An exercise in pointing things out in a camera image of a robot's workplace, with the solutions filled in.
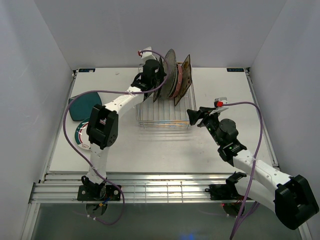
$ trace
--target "gray plate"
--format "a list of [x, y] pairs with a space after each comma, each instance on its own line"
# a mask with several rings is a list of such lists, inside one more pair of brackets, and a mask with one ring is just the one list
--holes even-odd
[[165, 84], [161, 88], [161, 92], [160, 92], [160, 98], [161, 99], [169, 98], [169, 96], [170, 96], [170, 94], [173, 91], [173, 88], [175, 86], [176, 76], [178, 74], [177, 73], [176, 53], [175, 53], [175, 51], [173, 49], [170, 49], [166, 53], [165, 59], [167, 60], [171, 71], [170, 71], [170, 73], [168, 73], [167, 64], [164, 63], [163, 68], [164, 68], [164, 72], [168, 75], [168, 79], [167, 79], [167, 81], [165, 82]]

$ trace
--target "dish rack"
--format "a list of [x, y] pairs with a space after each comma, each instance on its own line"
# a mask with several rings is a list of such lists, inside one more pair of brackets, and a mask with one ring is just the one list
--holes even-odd
[[188, 91], [175, 106], [174, 99], [159, 99], [154, 102], [153, 94], [136, 106], [136, 119], [141, 127], [181, 130], [190, 126], [187, 109], [196, 110], [194, 86], [191, 84]]

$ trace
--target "white wall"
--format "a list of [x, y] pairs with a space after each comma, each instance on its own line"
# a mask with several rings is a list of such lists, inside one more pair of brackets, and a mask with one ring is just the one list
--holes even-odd
[[[288, 0], [252, 66], [252, 81], [283, 171], [308, 179], [320, 204], [320, 1]], [[320, 214], [308, 222], [320, 239]]]
[[72, 69], [135, 67], [148, 46], [195, 67], [249, 67], [285, 2], [35, 0]]
[[0, 16], [0, 239], [16, 240], [72, 72], [33, 0], [1, 0]]

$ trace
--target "cable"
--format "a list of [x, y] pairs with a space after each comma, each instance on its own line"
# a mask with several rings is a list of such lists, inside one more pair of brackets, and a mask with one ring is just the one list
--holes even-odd
[[226, 104], [223, 104], [223, 105], [224, 106], [235, 106], [235, 105], [242, 105], [242, 104], [249, 104], [249, 105], [254, 106], [257, 109], [258, 115], [259, 115], [259, 120], [260, 120], [260, 135], [259, 135], [258, 145], [257, 145], [255, 153], [253, 155], [254, 159], [253, 159], [253, 163], [252, 163], [252, 170], [251, 170], [251, 174], [250, 174], [248, 187], [247, 187], [247, 189], [245, 191], [245, 194], [244, 194], [244, 197], [243, 197], [243, 201], [242, 201], [238, 216], [237, 216], [237, 218], [235, 220], [235, 223], [233, 225], [233, 229], [232, 229], [232, 232], [231, 232], [231, 235], [230, 235], [230, 240], [232, 240], [232, 238], [236, 234], [236, 232], [237, 232], [238, 228], [240, 227], [241, 223], [249, 215], [251, 215], [260, 205], [259, 203], [257, 203], [254, 207], [252, 207], [249, 210], [249, 212], [245, 216], [241, 217], [241, 213], [242, 213], [242, 211], [243, 211], [243, 209], [245, 207], [245, 204], [246, 204], [246, 201], [247, 201], [247, 198], [248, 198], [248, 195], [249, 195], [250, 187], [251, 187], [252, 181], [254, 179], [254, 173], [255, 173], [255, 168], [256, 168], [256, 158], [257, 158], [257, 155], [258, 155], [258, 151], [260, 149], [260, 145], [261, 145], [261, 141], [262, 141], [262, 135], [263, 135], [263, 127], [264, 127], [261, 111], [260, 111], [259, 107], [255, 103], [249, 102], [249, 101], [241, 101], [241, 102], [234, 102], [234, 103], [226, 103]]
[[[156, 51], [153, 51], [153, 50], [141, 50], [139, 51], [139, 53], [144, 53], [144, 52], [151, 52], [153, 54], [157, 54], [159, 55], [166, 63], [167, 65], [167, 73], [170, 73], [171, 72], [171, 69], [170, 69], [170, 65], [168, 63], [168, 61], [165, 59], [165, 57], [163, 57], [160, 53], [156, 52]], [[98, 219], [98, 218], [95, 218], [95, 217], [92, 217], [94, 218], [94, 220], [97, 220], [105, 225], [114, 225], [116, 224], [120, 218], [122, 217], [123, 213], [124, 213], [124, 210], [125, 210], [125, 195], [123, 193], [123, 191], [121, 190], [120, 187], [118, 187], [116, 184], [114, 184], [112, 181], [104, 178], [94, 167], [94, 165], [90, 162], [90, 160], [85, 156], [83, 155], [78, 149], [77, 147], [71, 142], [70, 138], [68, 137], [68, 134], [67, 134], [67, 128], [66, 128], [66, 121], [67, 121], [67, 115], [68, 115], [68, 111], [71, 107], [71, 105], [75, 102], [75, 100], [77, 100], [79, 97], [83, 96], [83, 95], [86, 95], [86, 94], [89, 94], [89, 93], [108, 93], [108, 94], [148, 94], [148, 93], [153, 93], [154, 91], [160, 89], [167, 81], [168, 79], [168, 76], [169, 74], [166, 75], [165, 79], [163, 80], [163, 82], [156, 88], [152, 89], [152, 90], [148, 90], [148, 91], [138, 91], [138, 92], [127, 92], [127, 91], [109, 91], [109, 90], [91, 90], [91, 91], [86, 91], [86, 92], [83, 92], [79, 95], [77, 95], [69, 104], [68, 106], [66, 107], [65, 109], [65, 112], [64, 112], [64, 115], [63, 115], [63, 120], [62, 120], [62, 128], [63, 128], [63, 134], [64, 134], [64, 137], [66, 139], [66, 141], [68, 142], [68, 144], [73, 148], [73, 150], [75, 150], [88, 164], [89, 166], [93, 169], [94, 173], [99, 177], [101, 178], [102, 180], [104, 180], [106, 183], [109, 183], [111, 185], [113, 185], [121, 194], [122, 196], [122, 209], [121, 209], [121, 213], [120, 215], [118, 216], [118, 218], [113, 221], [113, 222], [105, 222], [101, 219]]]

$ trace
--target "purple cable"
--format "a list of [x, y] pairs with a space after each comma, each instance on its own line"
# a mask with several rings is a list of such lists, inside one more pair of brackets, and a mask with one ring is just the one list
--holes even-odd
[[[151, 52], [151, 53], [154, 53], [154, 54], [157, 54], [159, 55], [166, 63], [167, 65], [167, 73], [170, 73], [171, 72], [171, 69], [170, 69], [170, 66], [169, 66], [169, 63], [168, 61], [158, 52], [156, 51], [153, 51], [153, 50], [141, 50], [139, 51], [139, 53], [144, 53], [144, 52]], [[85, 94], [89, 94], [89, 93], [108, 93], [108, 94], [148, 94], [148, 93], [153, 93], [154, 91], [160, 89], [167, 81], [168, 79], [168, 74], [167, 76], [165, 77], [165, 79], [163, 80], [163, 82], [156, 88], [152, 89], [152, 90], [148, 90], [148, 91], [138, 91], [138, 92], [127, 92], [127, 91], [109, 91], [109, 90], [91, 90], [91, 91], [86, 91], [86, 92], [83, 92], [79, 95], [77, 95], [69, 104], [68, 106], [66, 107], [65, 109], [65, 112], [64, 112], [64, 115], [63, 115], [63, 120], [62, 120], [62, 128], [63, 128], [63, 134], [64, 134], [64, 137], [66, 139], [66, 141], [69, 143], [69, 145], [90, 165], [90, 167], [93, 169], [93, 171], [95, 172], [95, 174], [101, 178], [102, 180], [104, 180], [106, 183], [109, 183], [111, 185], [113, 185], [120, 193], [121, 193], [121, 196], [122, 196], [122, 201], [123, 201], [123, 204], [122, 204], [122, 210], [121, 210], [121, 213], [119, 215], [119, 217], [113, 221], [113, 222], [105, 222], [101, 219], [98, 219], [98, 218], [95, 218], [97, 221], [105, 224], [105, 225], [114, 225], [116, 224], [120, 218], [122, 217], [123, 213], [124, 213], [124, 210], [125, 210], [125, 195], [124, 195], [124, 192], [121, 190], [120, 187], [118, 187], [116, 184], [114, 184], [112, 181], [104, 178], [93, 166], [93, 164], [90, 162], [90, 160], [85, 156], [83, 155], [77, 148], [76, 146], [71, 142], [71, 140], [69, 139], [68, 137], [68, 134], [67, 134], [67, 128], [66, 128], [66, 119], [67, 119], [67, 115], [68, 115], [68, 111], [71, 107], [71, 105], [75, 102], [75, 100], [77, 100], [79, 97], [85, 95]]]
[[249, 195], [250, 187], [251, 187], [252, 181], [254, 179], [254, 173], [255, 173], [255, 168], [256, 168], [256, 158], [257, 158], [258, 151], [259, 151], [259, 148], [260, 148], [260, 145], [261, 145], [262, 135], [263, 135], [263, 128], [264, 128], [261, 111], [260, 111], [259, 107], [255, 103], [249, 102], [249, 101], [241, 101], [241, 102], [234, 102], [234, 103], [226, 103], [226, 104], [223, 104], [223, 105], [224, 106], [234, 106], [234, 105], [242, 105], [242, 104], [249, 104], [249, 105], [254, 106], [257, 109], [258, 115], [259, 115], [259, 120], [260, 120], [260, 136], [259, 136], [258, 145], [257, 145], [255, 153], [253, 155], [254, 160], [253, 160], [253, 163], [252, 163], [252, 170], [251, 170], [251, 174], [250, 174], [248, 187], [247, 187], [247, 189], [245, 191], [245, 194], [244, 194], [244, 197], [243, 197], [243, 202], [241, 204], [239, 213], [238, 213], [237, 218], [235, 220], [235, 223], [233, 225], [233, 229], [232, 229], [232, 232], [231, 232], [231, 235], [230, 235], [230, 240], [232, 240], [232, 238], [236, 234], [236, 231], [238, 230], [239, 226], [246, 219], [246, 217], [251, 215], [259, 206], [259, 204], [255, 205], [254, 207], [252, 207], [249, 210], [249, 212], [245, 216], [241, 217], [241, 213], [242, 213], [242, 211], [243, 211], [243, 209], [245, 207], [246, 200], [247, 200], [248, 195]]

